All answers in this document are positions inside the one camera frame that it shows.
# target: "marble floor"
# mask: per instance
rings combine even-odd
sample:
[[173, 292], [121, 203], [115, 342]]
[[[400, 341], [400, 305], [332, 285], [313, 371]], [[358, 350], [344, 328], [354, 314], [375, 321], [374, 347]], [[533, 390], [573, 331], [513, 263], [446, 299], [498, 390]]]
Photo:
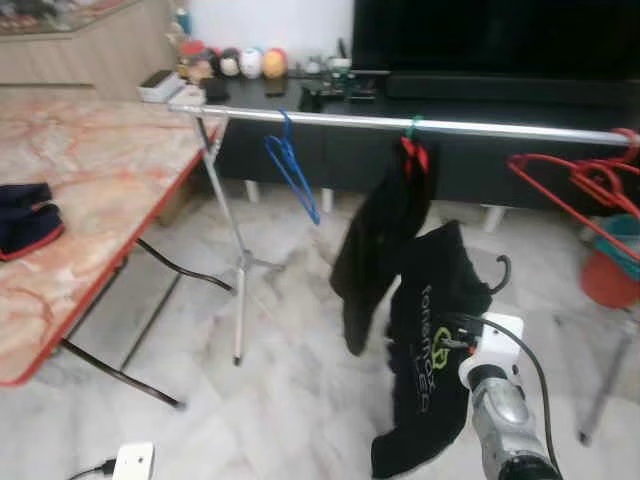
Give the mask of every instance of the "marble floor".
[[[366, 352], [356, 358], [345, 347], [341, 305], [327, 282], [362, 197], [338, 194], [335, 211], [315, 227], [286, 189], [266, 189], [260, 205], [239, 193], [232, 206], [247, 244], [258, 257], [287, 266], [281, 273], [252, 271], [243, 365], [231, 361], [234, 298], [184, 278], [127, 372], [185, 400], [187, 409], [172, 410], [59, 352], [27, 385], [0, 390], [0, 479], [63, 480], [135, 441], [156, 446], [154, 480], [369, 478], [371, 441], [391, 427], [392, 377], [382, 338], [388, 297]], [[217, 207], [211, 198], [194, 201], [173, 226], [153, 227], [144, 238], [178, 263], [233, 281], [235, 250]], [[424, 230], [451, 215], [451, 207], [436, 204]], [[512, 282], [491, 310], [525, 319], [525, 340], [550, 383], [565, 480], [640, 478], [637, 342], [592, 445], [576, 439], [620, 323], [578, 286], [586, 250], [577, 226], [562, 215], [512, 210], [493, 234], [473, 221], [463, 230], [483, 280], [500, 277], [496, 254], [512, 258]], [[171, 276], [134, 251], [74, 342], [118, 363]], [[562, 327], [555, 315], [566, 320]], [[520, 365], [542, 432], [537, 379], [525, 358]], [[444, 454], [403, 478], [483, 479], [470, 421]]]

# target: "folded cloth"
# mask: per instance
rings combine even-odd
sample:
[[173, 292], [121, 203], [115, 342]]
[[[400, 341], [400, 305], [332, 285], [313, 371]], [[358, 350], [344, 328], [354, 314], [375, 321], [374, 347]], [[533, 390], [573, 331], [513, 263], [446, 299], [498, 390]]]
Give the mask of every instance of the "folded cloth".
[[329, 282], [344, 300], [347, 348], [364, 350], [373, 312], [395, 274], [383, 267], [422, 227], [435, 193], [433, 152], [403, 138], [382, 182], [367, 197], [351, 222]]
[[0, 260], [21, 257], [64, 231], [46, 183], [0, 186]]
[[394, 292], [387, 327], [395, 428], [373, 441], [374, 478], [406, 472], [457, 438], [468, 402], [458, 367], [469, 353], [439, 345], [457, 331], [443, 314], [481, 315], [491, 304], [489, 286], [478, 279], [457, 222], [408, 241], [396, 268], [402, 282]]

